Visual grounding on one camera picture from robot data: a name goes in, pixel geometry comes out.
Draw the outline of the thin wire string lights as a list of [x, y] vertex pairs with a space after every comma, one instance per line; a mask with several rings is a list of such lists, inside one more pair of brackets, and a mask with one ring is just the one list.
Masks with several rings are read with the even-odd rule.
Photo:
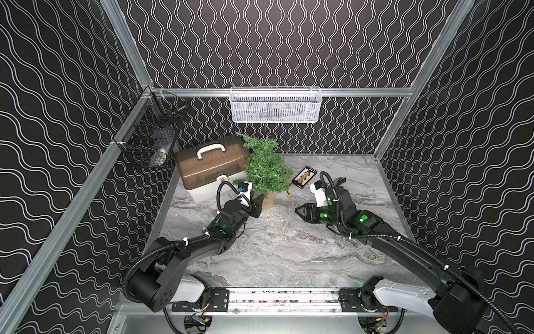
[[296, 234], [292, 189], [292, 185], [286, 185], [283, 191], [266, 195], [263, 212], [248, 221], [244, 235], [238, 239], [239, 255], [285, 257], [291, 252]]

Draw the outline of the small green christmas tree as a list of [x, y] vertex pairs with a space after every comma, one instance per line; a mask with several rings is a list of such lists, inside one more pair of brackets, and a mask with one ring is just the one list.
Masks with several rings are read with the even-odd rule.
[[276, 153], [279, 144], [275, 139], [239, 132], [236, 135], [243, 140], [243, 147], [250, 151], [246, 163], [248, 180], [257, 193], [264, 195], [263, 210], [270, 210], [275, 206], [276, 194], [288, 190], [293, 172], [286, 167], [284, 157]]

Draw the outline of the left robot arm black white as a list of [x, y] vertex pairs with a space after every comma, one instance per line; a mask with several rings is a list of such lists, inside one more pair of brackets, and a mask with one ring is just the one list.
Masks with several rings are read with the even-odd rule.
[[247, 220], [261, 215], [265, 198], [263, 193], [255, 194], [251, 182], [234, 186], [222, 181], [216, 190], [213, 221], [197, 237], [155, 240], [123, 277], [125, 298], [153, 312], [163, 310], [178, 293], [189, 264], [225, 253], [243, 235]]

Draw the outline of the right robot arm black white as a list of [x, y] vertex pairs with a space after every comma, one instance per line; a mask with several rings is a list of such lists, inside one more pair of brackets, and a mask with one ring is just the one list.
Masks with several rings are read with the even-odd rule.
[[341, 289], [339, 301], [344, 311], [362, 309], [388, 316], [397, 308], [401, 315], [412, 311], [430, 317], [449, 333], [479, 333], [478, 324], [491, 310], [511, 333], [517, 333], [510, 317], [485, 295], [480, 270], [473, 266], [456, 269], [378, 215], [357, 209], [343, 187], [346, 178], [334, 180], [325, 171], [319, 177], [310, 186], [315, 201], [296, 207], [296, 214], [306, 223], [323, 224], [340, 237], [384, 253], [424, 282], [422, 286], [407, 285], [372, 276], [361, 288]]

